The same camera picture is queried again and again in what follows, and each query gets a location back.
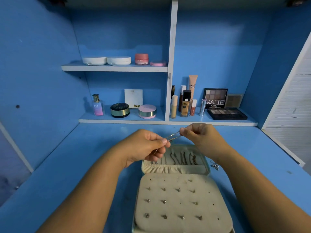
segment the silver lipstick tube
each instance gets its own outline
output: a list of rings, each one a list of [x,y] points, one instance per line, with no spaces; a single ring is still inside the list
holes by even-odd
[[[206,103],[207,103],[207,99],[202,99],[200,113],[199,113],[200,116],[204,115]]]

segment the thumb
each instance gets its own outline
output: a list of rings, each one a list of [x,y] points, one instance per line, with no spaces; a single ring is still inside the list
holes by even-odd
[[[165,138],[150,141],[151,147],[152,147],[152,149],[154,149],[154,150],[155,150],[155,149],[159,149],[159,148],[165,146],[166,143],[167,143],[167,139],[165,139]]]
[[[198,135],[196,133],[194,133],[193,131],[191,131],[187,128],[182,127],[179,132],[181,135],[183,135],[185,138],[189,139],[193,143],[195,143],[195,141],[198,138]]]

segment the hand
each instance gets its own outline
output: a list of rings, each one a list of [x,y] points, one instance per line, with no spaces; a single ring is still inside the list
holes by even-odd
[[[233,150],[212,124],[193,123],[181,128],[180,134],[192,141],[202,154],[216,163],[220,163],[220,160]]]
[[[124,154],[125,167],[128,167],[138,160],[157,161],[165,153],[165,147],[170,147],[170,145],[167,139],[158,134],[139,129],[112,149]]]

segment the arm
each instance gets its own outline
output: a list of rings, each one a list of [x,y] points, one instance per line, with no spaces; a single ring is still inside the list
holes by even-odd
[[[37,233],[103,232],[120,172],[134,161],[157,161],[165,146],[170,146],[166,139],[146,130],[120,141],[93,164]]]
[[[180,133],[221,165],[255,232],[302,233],[311,229],[311,217],[229,146],[212,125],[192,124]]]

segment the makeup palette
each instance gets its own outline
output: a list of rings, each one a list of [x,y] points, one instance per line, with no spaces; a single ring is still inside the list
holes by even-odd
[[[228,89],[205,88],[203,99],[207,99],[206,109],[223,109]]]
[[[208,109],[207,111],[214,120],[247,120],[247,116],[236,108]]]

